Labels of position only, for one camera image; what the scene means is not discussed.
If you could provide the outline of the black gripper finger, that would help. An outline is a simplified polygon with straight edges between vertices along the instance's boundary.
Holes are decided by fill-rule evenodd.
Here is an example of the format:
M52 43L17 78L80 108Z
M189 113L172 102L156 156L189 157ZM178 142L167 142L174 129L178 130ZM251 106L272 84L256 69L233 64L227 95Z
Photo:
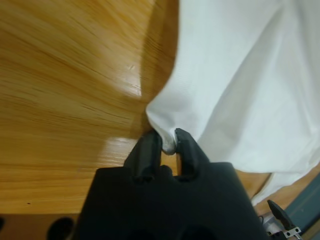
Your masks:
M210 160L197 144L191 134L181 128L175 129L175 152L180 157L180 181L192 181L198 177L202 168L210 164Z
M130 169L135 183L149 183L160 169L161 154L162 138L156 131L149 131L138 139L124 167Z

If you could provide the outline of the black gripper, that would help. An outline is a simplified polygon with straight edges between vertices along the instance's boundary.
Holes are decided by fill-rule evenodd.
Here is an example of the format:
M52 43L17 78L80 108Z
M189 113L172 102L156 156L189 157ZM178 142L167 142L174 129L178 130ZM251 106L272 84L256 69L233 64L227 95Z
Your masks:
M285 231L283 234L286 238L299 238L300 237L300 228L294 227L294 223L291 221L287 213L274 201L268 200L268 206L273 214L273 216L279 220Z

